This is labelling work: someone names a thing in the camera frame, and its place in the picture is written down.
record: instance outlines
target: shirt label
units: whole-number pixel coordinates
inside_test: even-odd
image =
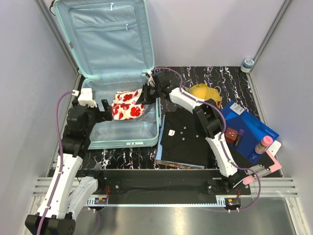
[[[169,136],[173,136],[175,134],[175,131],[174,130],[170,130],[169,132],[168,132],[168,135]]]
[[[230,107],[229,107],[232,111],[234,111],[236,114],[240,115],[244,112],[244,108],[240,107],[238,104],[233,103]]]

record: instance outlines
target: red and white floral fabric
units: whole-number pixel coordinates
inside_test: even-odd
[[[117,92],[112,103],[113,120],[135,119],[145,112],[142,104],[136,104],[142,89],[130,92]]]

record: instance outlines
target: pink bottle cap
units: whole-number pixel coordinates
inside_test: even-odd
[[[264,136],[261,140],[261,144],[264,146],[270,146],[273,143],[273,139],[271,136]]]

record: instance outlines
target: mint green suitcase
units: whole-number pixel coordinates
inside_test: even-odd
[[[117,91],[132,91],[147,83],[154,53],[144,0],[56,0],[54,9],[72,55],[92,88],[94,99],[111,104]],[[160,100],[138,120],[95,125],[89,149],[153,146],[161,120]]]

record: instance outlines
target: black shirt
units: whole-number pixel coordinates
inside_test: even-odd
[[[214,166],[214,154],[209,143],[195,129],[193,114],[178,108],[165,115],[161,139],[162,160],[176,163]]]

